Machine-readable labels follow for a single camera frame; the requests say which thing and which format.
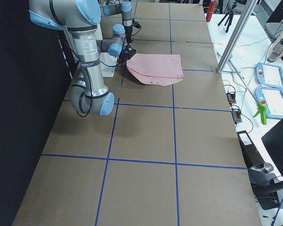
metal frame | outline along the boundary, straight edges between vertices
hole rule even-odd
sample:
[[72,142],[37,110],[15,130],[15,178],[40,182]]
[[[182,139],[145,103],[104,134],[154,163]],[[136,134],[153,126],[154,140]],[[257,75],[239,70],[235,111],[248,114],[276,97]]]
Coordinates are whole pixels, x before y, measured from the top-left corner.
[[255,7],[257,3],[257,0],[248,0],[246,5],[245,5],[245,9],[244,11],[242,12],[240,18],[239,18],[239,21],[233,31],[233,34],[225,48],[225,51],[219,61],[219,64],[218,64],[218,67],[217,67],[217,73],[221,73],[222,70],[224,69],[225,67],[225,64],[227,63],[228,59],[230,58],[230,55]]

white label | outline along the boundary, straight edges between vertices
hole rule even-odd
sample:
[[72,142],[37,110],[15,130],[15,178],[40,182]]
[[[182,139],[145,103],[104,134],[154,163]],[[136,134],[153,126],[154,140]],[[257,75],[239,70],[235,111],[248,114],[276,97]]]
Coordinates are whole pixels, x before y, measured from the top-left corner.
[[246,133],[240,133],[239,136],[242,142],[244,143],[244,145],[251,145],[251,141]]
[[75,39],[75,45],[79,55],[89,55],[97,51],[95,38]]
[[262,89],[268,109],[273,115],[283,115],[283,97],[276,89]]
[[262,65],[264,81],[266,84],[282,87],[281,75],[278,67]]

red bottle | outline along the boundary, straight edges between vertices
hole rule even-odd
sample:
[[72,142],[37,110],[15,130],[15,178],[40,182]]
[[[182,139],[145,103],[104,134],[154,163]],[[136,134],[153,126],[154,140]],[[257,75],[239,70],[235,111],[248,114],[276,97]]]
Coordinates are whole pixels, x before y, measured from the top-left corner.
[[207,17],[206,17],[207,22],[211,21],[213,12],[215,10],[215,6],[216,6],[216,1],[215,0],[211,0],[211,2],[209,3],[209,6],[208,6],[208,13],[207,13]]

blue tape line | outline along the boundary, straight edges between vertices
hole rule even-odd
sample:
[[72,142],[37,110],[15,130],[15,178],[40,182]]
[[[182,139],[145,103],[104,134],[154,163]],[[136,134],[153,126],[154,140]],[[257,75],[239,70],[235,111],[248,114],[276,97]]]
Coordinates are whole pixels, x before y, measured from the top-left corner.
[[135,18],[135,19],[138,19],[138,20],[166,20],[166,21],[169,21],[169,19],[158,19],[158,18]]
[[121,16],[101,16],[102,18],[122,18]]
[[[181,19],[159,19],[159,18],[139,18],[139,17],[135,17],[135,13],[136,13],[136,8],[135,7],[135,11],[134,11],[134,19],[138,19],[138,20],[166,20],[166,21],[191,21],[191,22],[206,22],[205,20],[181,20]],[[102,18],[121,18],[120,16],[102,16]]]
[[206,22],[205,20],[182,20],[182,19],[171,19],[175,21],[192,21],[192,22]]
[[99,204],[98,204],[98,210],[97,210],[97,213],[96,213],[96,218],[95,218],[95,223],[94,223],[95,226],[98,225],[98,220],[99,220],[100,204],[101,204],[102,197],[103,197],[103,191],[104,191],[104,185],[105,185],[105,180],[106,180],[107,168],[108,168],[108,163],[109,163],[109,156],[110,156],[110,151],[111,151],[111,146],[112,146],[112,141],[113,141],[115,124],[116,124],[116,121],[117,121],[117,112],[118,112],[118,105],[117,105],[117,109],[115,111],[113,127],[112,127],[112,131],[111,131],[111,138],[110,138],[109,149],[108,149],[108,154],[107,154],[107,160],[106,160],[106,166],[105,166],[105,171],[104,171],[104,177],[103,177],[102,187],[101,187],[101,190],[100,190],[100,199],[99,199]]
[[121,86],[122,86],[122,85],[123,85],[123,83],[124,83],[125,70],[126,70],[126,66],[123,68],[123,74],[122,74]]
[[115,105],[123,106],[136,106],[136,107],[157,107],[157,108],[174,108],[174,109],[184,109],[184,110],[196,110],[196,111],[214,111],[214,112],[231,112],[231,110],[220,110],[220,109],[206,109],[206,108],[194,108],[194,107],[171,107],[171,106],[159,106],[159,105],[135,105],[135,104],[122,104],[114,103]]
[[166,161],[146,161],[146,160],[134,160],[134,159],[109,159],[111,161],[127,161],[127,162],[140,162],[140,163],[152,163],[152,164],[165,164],[165,165],[175,165],[173,162]]
[[213,44],[212,42],[205,42],[205,41],[186,41],[186,43],[202,43],[202,44]]
[[191,22],[206,22],[205,20],[181,20],[181,19],[159,19],[159,18],[139,18],[139,17],[134,17],[135,19],[138,20],[166,20],[166,21],[191,21]]
[[134,104],[122,104],[119,103],[119,105],[124,105],[124,106],[137,106],[137,107],[158,107],[158,108],[173,108],[169,106],[155,106],[155,105],[134,105]]
[[77,155],[66,155],[66,154],[41,154],[41,156],[51,157],[64,157],[64,158],[77,158],[77,159],[96,159],[96,160],[107,160],[107,158],[101,157],[89,157],[89,156],[77,156]]
[[220,109],[205,109],[205,108],[192,108],[193,110],[198,111],[211,111],[211,112],[231,112],[231,110],[220,110]]
[[[66,155],[66,154],[41,154],[41,156],[49,157],[61,157],[61,158],[75,158],[75,159],[95,159],[95,160],[105,160],[107,158],[103,157],[91,157],[91,156],[79,156],[79,155]],[[176,165],[175,162],[166,162],[166,161],[144,161],[144,160],[134,160],[134,159],[115,159],[109,158],[109,161],[128,161],[128,162],[140,162],[140,163],[152,163],[152,164],[165,164],[165,165]],[[239,169],[246,170],[245,167],[235,167],[235,166],[216,166],[216,165],[203,165],[203,164],[191,164],[191,163],[177,163],[181,166],[195,166],[195,167],[207,167],[207,168],[224,168],[224,169]]]
[[223,168],[223,169],[234,169],[234,170],[247,170],[246,167],[235,167],[235,166],[215,166],[215,165],[202,165],[202,164],[189,164],[189,163],[178,163],[180,166],[196,166],[196,167],[207,167],[207,168]]
[[214,72],[213,70],[198,70],[198,69],[183,69],[183,71],[191,71],[191,72]]
[[170,26],[170,52],[172,54],[172,28],[171,28],[171,10],[170,10],[170,3],[168,4],[169,6],[169,26]]
[[151,40],[151,39],[134,39],[134,40],[137,40],[137,41],[167,41],[167,42],[169,42],[169,40]]
[[176,182],[177,226],[180,226],[178,168],[177,168],[177,144],[176,144],[176,119],[175,119],[175,100],[174,100],[174,86],[173,85],[172,85],[172,102],[173,102],[173,132],[174,132],[174,154],[175,154],[175,182]]
[[134,15],[133,15],[134,18],[135,18],[135,14],[136,14],[137,4],[138,4],[138,2],[136,2],[136,6],[135,6],[135,10],[134,10]]

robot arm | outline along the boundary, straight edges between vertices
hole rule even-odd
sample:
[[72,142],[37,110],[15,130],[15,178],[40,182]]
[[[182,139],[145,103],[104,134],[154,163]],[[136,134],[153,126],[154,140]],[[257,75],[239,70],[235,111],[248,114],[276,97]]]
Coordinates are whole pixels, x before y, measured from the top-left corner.
[[132,18],[131,2],[125,0],[121,3],[105,5],[103,6],[103,12],[105,16],[112,16],[120,13],[122,14],[122,24],[125,28],[126,41],[128,44],[131,44],[133,42],[133,27],[141,29],[141,25]]
[[[108,115],[114,105],[114,95],[104,84],[95,31],[101,12],[96,0],[30,0],[31,21],[39,26],[63,30],[72,35],[81,62],[79,77],[71,87],[72,107],[80,113]],[[102,46],[117,57],[124,46],[125,30],[121,24],[113,28],[114,36]]]

